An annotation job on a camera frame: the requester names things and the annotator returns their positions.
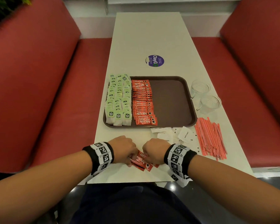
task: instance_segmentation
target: red seat backrest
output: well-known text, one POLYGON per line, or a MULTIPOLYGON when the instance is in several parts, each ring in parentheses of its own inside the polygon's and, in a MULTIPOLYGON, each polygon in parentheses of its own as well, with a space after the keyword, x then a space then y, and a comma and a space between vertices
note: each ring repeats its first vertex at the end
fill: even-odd
POLYGON ((0 24, 0 172, 18 172, 80 37, 62 0, 32 0, 0 24))
POLYGON ((280 0, 242 0, 220 32, 280 116, 280 0))

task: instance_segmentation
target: red leather upholstery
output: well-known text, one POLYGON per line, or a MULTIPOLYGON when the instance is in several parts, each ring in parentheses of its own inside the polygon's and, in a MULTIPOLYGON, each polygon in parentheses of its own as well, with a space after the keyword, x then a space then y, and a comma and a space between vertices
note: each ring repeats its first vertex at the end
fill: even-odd
POLYGON ((218 37, 193 37, 251 167, 280 166, 280 126, 218 37))
POLYGON ((79 36, 61 0, 32 0, 0 24, 0 172, 27 165, 79 36))
POLYGON ((80 40, 31 166, 81 151, 94 143, 111 41, 80 40))
POLYGON ((221 35, 280 115, 280 0, 242 0, 221 35))

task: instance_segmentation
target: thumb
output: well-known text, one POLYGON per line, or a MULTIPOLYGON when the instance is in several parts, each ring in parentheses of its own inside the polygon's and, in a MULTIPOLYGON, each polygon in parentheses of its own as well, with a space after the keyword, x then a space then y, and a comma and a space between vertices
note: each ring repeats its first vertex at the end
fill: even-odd
POLYGON ((131 167, 132 166, 132 163, 131 163, 131 160, 130 158, 126 158, 125 162, 124 162, 128 167, 131 167))
POLYGON ((152 159, 148 156, 144 160, 146 163, 153 163, 152 159))

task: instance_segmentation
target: bundle of red stirrers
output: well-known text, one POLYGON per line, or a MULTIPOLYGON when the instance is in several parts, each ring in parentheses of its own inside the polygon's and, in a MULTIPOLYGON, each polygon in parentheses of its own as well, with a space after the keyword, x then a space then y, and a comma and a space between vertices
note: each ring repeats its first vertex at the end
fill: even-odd
POLYGON ((209 118, 207 120, 198 118, 195 129, 202 155, 207 156, 209 153, 217 161, 219 159, 227 159, 220 124, 211 123, 209 118))

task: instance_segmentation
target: hand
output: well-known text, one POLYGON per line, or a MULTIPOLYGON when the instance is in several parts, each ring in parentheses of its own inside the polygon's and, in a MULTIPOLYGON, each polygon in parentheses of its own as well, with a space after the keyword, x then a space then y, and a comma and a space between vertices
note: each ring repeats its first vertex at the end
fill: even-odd
POLYGON ((138 155, 138 148, 136 148, 135 143, 132 139, 126 138, 125 136, 120 136, 112 139, 108 142, 114 152, 113 163, 125 163, 129 167, 132 166, 131 159, 136 159, 138 155))
POLYGON ((152 138, 143 145, 143 153, 148 157, 147 163, 164 164, 164 156, 170 144, 162 139, 152 138))

